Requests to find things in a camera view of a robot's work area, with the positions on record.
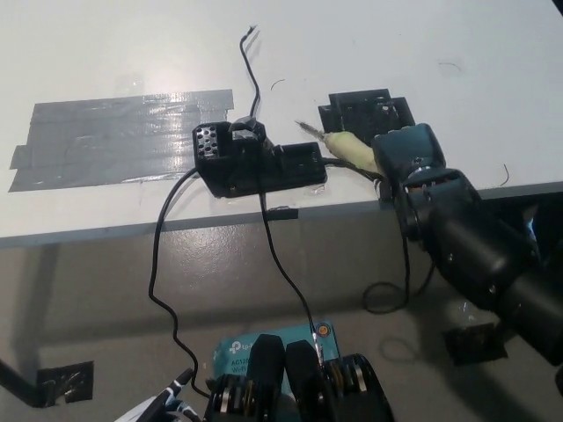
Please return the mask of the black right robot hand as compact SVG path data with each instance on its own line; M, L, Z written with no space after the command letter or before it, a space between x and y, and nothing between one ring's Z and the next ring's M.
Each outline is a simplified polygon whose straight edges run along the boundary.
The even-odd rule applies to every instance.
M392 199L399 186L414 172L446 166L442 148L427 123L377 135L373 138L371 147L377 167L389 186Z

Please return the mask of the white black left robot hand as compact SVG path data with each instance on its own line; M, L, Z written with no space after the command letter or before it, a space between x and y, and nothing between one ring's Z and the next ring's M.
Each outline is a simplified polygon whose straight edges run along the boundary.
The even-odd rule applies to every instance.
M194 378L194 371L186 369L157 396L150 397L136 405L115 422L157 422L157 421L203 421L196 410L178 398L179 393Z

